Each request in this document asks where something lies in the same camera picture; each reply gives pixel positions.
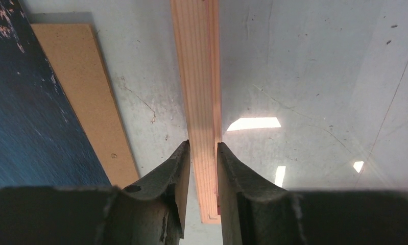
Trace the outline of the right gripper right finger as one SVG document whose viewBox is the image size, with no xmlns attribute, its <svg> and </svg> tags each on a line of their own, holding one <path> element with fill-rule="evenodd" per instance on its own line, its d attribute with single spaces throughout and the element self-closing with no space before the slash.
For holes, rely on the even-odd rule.
<svg viewBox="0 0 408 245">
<path fill-rule="evenodd" d="M 287 191 L 218 143 L 224 244 L 408 244 L 408 192 Z"/>
</svg>

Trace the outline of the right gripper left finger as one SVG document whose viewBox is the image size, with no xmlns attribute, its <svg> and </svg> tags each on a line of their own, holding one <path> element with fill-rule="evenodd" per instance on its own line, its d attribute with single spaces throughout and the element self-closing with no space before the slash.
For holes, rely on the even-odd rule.
<svg viewBox="0 0 408 245">
<path fill-rule="evenodd" d="M 184 237 L 190 144 L 117 186 L 0 189 L 0 244 L 178 244 Z"/>
</svg>

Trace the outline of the landscape photo print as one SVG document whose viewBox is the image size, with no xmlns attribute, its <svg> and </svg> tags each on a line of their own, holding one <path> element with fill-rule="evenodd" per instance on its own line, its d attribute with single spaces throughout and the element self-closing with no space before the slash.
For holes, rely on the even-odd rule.
<svg viewBox="0 0 408 245">
<path fill-rule="evenodd" d="M 19 1 L 0 1 L 0 188 L 110 185 Z"/>
</svg>

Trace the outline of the pink wooden picture frame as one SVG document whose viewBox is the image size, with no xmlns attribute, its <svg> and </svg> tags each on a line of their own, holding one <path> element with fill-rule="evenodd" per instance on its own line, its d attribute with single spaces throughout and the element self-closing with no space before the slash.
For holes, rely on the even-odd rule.
<svg viewBox="0 0 408 245">
<path fill-rule="evenodd" d="M 171 1 L 201 222 L 219 224 L 217 144 L 222 140 L 218 1 Z"/>
</svg>

